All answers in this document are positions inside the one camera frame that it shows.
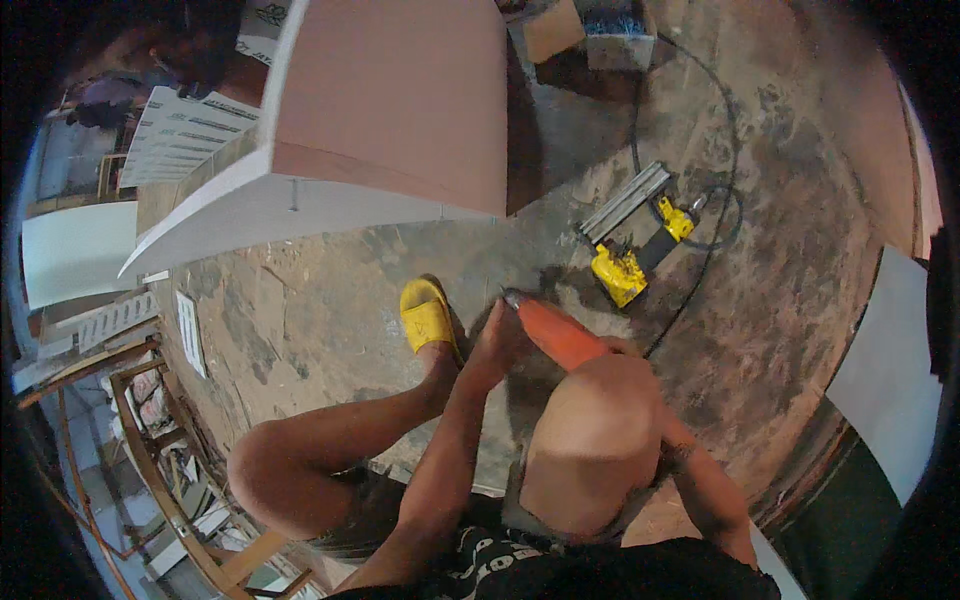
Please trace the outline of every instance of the bare leg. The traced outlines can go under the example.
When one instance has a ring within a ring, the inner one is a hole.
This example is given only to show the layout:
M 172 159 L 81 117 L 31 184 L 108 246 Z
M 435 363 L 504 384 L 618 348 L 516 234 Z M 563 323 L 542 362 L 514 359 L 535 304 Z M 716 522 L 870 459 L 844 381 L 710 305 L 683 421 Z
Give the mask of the bare leg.
M 412 390 L 254 427 L 228 459 L 240 505 L 291 540 L 316 538 L 343 523 L 354 489 L 330 475 L 376 456 L 444 410 L 458 373 L 452 348 L 431 342 L 417 356 L 426 377 Z
M 589 542 L 631 490 L 653 480 L 661 408 L 644 360 L 612 355 L 572 372 L 534 429 L 520 506 L 574 542 Z

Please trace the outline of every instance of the person's left hand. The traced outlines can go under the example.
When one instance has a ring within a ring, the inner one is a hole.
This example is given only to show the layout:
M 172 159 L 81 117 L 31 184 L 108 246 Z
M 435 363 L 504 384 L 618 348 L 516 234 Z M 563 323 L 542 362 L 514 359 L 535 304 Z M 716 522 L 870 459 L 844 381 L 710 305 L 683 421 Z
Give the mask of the person's left hand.
M 507 302 L 498 298 L 493 304 L 487 323 L 477 339 L 464 371 L 476 372 L 490 386 L 503 379 L 507 372 L 533 350 L 533 342 L 523 330 L 523 324 Z

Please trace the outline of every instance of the black cable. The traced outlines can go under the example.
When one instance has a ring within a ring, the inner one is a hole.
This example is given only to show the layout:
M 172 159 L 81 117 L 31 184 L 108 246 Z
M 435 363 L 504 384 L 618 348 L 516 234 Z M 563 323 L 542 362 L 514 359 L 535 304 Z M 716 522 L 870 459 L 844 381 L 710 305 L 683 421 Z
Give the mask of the black cable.
M 665 36 L 664 34 L 657 34 L 657 38 L 663 40 L 664 43 L 669 44 L 677 49 L 678 52 L 683 53 L 689 59 L 693 60 L 700 66 L 701 69 L 710 80 L 717 86 L 720 90 L 721 96 L 723 96 L 724 104 L 727 108 L 727 118 L 730 122 L 730 137 L 731 137 L 731 147 L 733 150 L 733 165 L 731 166 L 730 175 L 728 176 L 726 184 L 713 185 L 712 189 L 726 189 L 727 194 L 724 196 L 723 208 L 720 210 L 720 218 L 717 219 L 717 225 L 713 229 L 713 238 L 710 240 L 709 245 L 707 246 L 707 255 L 704 257 L 704 264 L 700 267 L 700 273 L 697 275 L 696 280 L 693 282 L 693 286 L 690 288 L 690 291 L 687 292 L 684 301 L 681 302 L 680 307 L 673 313 L 673 316 L 670 318 L 670 321 L 667 322 L 666 326 L 663 328 L 663 331 L 660 332 L 660 335 L 657 336 L 657 339 L 654 340 L 653 344 L 643 353 L 644 358 L 650 358 L 650 356 L 657 351 L 657 348 L 660 347 L 660 344 L 663 342 L 663 338 L 666 337 L 666 334 L 670 332 L 670 329 L 677 322 L 680 316 L 683 314 L 686 307 L 690 304 L 690 300 L 693 298 L 694 294 L 697 293 L 697 290 L 700 289 L 700 285 L 703 283 L 704 276 L 707 274 L 707 268 L 710 265 L 710 260 L 713 258 L 713 251 L 717 249 L 717 239 L 720 237 L 720 226 L 723 224 L 724 218 L 727 216 L 727 210 L 730 207 L 730 200 L 734 197 L 733 185 L 736 180 L 736 168 L 737 161 L 740 157 L 740 139 L 736 135 L 736 112 L 733 108 L 733 99 L 731 92 L 720 82 L 720 79 L 717 77 L 716 73 L 708 67 L 702 60 L 693 56 L 689 50 L 684 48 L 682 45 L 674 41 L 673 39 Z M 633 142 L 633 154 L 634 154 L 634 168 L 639 173 L 640 172 L 640 157 L 639 157 L 639 148 L 637 147 L 636 141 L 636 119 L 639 116 L 639 99 L 640 99 L 640 86 L 639 84 L 636 87 L 636 96 L 634 102 L 634 121 L 631 123 L 631 141 Z M 737 195 L 737 203 L 740 206 L 740 218 L 737 221 L 737 229 L 739 231 L 739 224 L 743 219 L 743 203 Z

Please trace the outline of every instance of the forearm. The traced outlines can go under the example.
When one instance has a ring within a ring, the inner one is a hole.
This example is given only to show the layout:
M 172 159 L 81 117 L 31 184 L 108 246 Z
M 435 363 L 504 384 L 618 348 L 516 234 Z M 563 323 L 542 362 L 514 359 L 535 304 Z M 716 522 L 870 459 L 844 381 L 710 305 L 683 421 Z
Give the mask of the forearm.
M 487 394 L 495 382 L 468 363 L 400 503 L 398 527 L 452 533 L 467 506 Z
M 674 482 L 690 520 L 706 538 L 749 520 L 740 487 L 686 428 L 665 439 L 675 461 Z

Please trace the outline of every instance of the left arm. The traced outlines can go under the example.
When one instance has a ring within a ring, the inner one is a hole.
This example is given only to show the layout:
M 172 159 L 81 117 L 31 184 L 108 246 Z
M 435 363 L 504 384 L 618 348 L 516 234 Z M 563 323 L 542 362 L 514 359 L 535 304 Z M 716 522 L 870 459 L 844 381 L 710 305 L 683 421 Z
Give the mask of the left arm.
M 396 528 L 336 591 L 414 583 L 449 546 L 473 486 L 487 394 L 515 360 L 516 332 L 504 325 L 512 317 L 498 300 L 403 495 Z

